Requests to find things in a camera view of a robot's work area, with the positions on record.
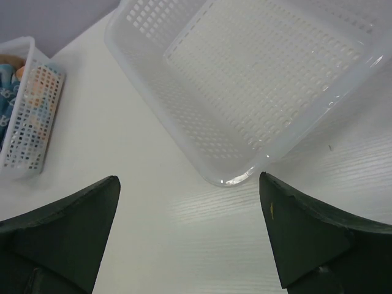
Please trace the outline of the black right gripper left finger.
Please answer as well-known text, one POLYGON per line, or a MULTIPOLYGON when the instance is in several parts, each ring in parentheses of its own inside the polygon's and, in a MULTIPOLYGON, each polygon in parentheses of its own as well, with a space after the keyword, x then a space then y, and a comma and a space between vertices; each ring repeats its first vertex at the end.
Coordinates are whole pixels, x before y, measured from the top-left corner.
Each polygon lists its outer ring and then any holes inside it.
POLYGON ((1 293, 92 293, 120 191, 108 176, 1 221, 1 293))

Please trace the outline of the blue polka dot towel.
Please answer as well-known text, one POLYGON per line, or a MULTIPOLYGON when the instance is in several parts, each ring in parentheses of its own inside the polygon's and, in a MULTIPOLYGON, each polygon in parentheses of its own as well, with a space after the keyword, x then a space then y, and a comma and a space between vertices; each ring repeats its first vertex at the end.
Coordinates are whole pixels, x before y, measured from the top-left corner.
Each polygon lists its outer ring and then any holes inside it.
POLYGON ((19 86, 20 80, 16 76, 15 68, 10 64, 1 64, 1 148, 4 144, 19 86))

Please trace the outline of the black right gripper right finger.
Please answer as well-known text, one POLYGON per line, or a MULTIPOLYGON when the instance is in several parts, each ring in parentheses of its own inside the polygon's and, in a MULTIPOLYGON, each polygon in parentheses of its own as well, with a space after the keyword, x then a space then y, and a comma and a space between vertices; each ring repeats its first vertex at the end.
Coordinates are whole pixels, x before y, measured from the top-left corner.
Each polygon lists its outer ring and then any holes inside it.
POLYGON ((288 293, 391 293, 391 225, 331 206, 265 172, 259 195, 288 293))

